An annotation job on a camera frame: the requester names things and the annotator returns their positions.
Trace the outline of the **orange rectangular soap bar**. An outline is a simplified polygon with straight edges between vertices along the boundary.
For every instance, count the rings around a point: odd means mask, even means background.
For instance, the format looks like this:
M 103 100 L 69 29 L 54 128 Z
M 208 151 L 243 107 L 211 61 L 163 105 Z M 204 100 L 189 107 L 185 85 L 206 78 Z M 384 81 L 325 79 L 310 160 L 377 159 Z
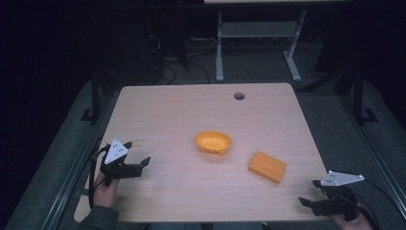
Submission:
M 287 164 L 281 160 L 257 151 L 249 163 L 248 170 L 279 184 L 282 181 Z

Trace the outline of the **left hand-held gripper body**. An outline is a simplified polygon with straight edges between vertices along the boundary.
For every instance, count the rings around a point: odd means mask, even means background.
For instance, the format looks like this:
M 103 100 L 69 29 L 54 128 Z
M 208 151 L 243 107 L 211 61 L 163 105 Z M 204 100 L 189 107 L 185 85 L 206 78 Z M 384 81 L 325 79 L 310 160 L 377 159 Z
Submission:
M 141 164 L 126 165 L 124 162 L 129 149 L 117 138 L 107 145 L 107 153 L 101 161 L 101 172 L 105 175 L 104 183 L 109 186 L 113 179 L 140 177 L 143 173 Z

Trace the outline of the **person's left hand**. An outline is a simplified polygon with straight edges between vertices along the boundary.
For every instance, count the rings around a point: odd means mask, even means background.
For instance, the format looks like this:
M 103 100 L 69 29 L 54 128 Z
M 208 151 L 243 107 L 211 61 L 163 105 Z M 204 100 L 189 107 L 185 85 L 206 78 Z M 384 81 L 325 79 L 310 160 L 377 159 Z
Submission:
M 105 175 L 99 172 L 95 179 L 95 189 L 93 194 L 93 204 L 95 206 L 102 206 L 112 208 L 117 199 L 117 191 L 120 180 L 113 179 L 109 186 L 104 183 Z

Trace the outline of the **white metal desk frame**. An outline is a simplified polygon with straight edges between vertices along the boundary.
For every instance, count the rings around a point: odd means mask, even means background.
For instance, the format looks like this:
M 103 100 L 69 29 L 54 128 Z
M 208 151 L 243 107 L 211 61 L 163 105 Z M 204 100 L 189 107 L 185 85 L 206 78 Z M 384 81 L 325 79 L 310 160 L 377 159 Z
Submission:
M 302 10 L 296 21 L 281 22 L 224 22 L 222 12 L 217 15 L 215 79 L 224 82 L 222 42 L 224 38 L 291 38 L 288 49 L 283 56 L 293 81 L 299 82 L 302 77 L 293 58 L 307 10 Z

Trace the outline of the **orange perforated soap dish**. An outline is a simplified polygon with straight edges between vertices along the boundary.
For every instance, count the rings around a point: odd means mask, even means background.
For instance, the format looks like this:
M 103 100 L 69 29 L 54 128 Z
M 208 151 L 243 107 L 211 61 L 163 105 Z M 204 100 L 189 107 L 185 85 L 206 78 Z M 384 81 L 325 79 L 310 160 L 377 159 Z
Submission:
M 203 153 L 224 155 L 233 144 L 232 139 L 219 131 L 203 131 L 195 136 L 195 143 Z

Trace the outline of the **person's right hand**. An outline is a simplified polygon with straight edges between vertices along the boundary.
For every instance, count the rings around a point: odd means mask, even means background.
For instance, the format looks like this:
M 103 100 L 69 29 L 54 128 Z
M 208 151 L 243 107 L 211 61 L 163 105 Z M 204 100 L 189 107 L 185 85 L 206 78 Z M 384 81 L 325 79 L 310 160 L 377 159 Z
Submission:
M 329 218 L 338 225 L 340 230 L 373 230 L 372 225 L 361 213 L 357 213 L 357 217 L 351 221 L 346 221 L 340 215 L 330 216 Z

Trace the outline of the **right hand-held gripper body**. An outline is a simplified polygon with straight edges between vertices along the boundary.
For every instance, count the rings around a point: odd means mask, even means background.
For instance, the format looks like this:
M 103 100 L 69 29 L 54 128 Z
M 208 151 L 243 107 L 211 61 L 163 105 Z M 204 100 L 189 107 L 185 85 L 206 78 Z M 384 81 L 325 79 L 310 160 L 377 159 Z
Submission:
M 344 172 L 329 171 L 320 180 L 322 194 L 326 200 L 312 201 L 310 208 L 315 216 L 342 215 L 346 221 L 354 220 L 357 217 L 358 200 L 349 188 L 349 184 L 361 182 L 365 177 L 361 174 L 350 174 Z

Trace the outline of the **grey metal floor rail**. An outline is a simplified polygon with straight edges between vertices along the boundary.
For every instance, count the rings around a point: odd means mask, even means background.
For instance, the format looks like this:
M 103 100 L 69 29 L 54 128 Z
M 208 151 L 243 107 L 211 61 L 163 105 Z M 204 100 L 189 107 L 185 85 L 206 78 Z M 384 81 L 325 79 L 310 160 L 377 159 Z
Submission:
M 100 145 L 118 96 L 100 95 L 100 116 L 96 123 L 80 119 L 92 107 L 91 96 L 79 96 L 55 141 L 41 164 L 41 181 L 50 194 L 50 207 L 40 230 L 57 230 L 69 200 L 74 193 L 88 157 Z
M 339 102 L 343 106 L 346 114 L 350 117 L 350 121 L 355 126 L 363 143 L 366 145 L 380 177 L 389 192 L 390 198 L 394 203 L 394 207 L 400 215 L 406 219 L 406 193 L 395 178 L 389 164 L 385 161 L 383 152 L 379 150 L 366 128 L 367 124 L 378 124 L 379 120 L 370 108 L 355 108 L 356 103 L 352 103 L 350 99 L 346 97 L 339 97 Z

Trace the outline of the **black metal stand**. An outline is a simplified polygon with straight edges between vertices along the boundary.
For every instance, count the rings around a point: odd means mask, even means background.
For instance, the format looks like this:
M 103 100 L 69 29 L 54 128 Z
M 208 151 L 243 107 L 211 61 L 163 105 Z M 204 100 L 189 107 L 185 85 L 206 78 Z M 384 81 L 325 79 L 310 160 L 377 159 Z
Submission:
M 91 99 L 92 107 L 85 109 L 80 117 L 82 121 L 96 123 L 100 116 L 100 89 L 98 74 L 94 73 L 91 80 Z
M 370 108 L 363 107 L 364 80 L 360 69 L 356 70 L 353 85 L 353 116 L 362 126 L 365 123 L 377 123 L 378 120 Z

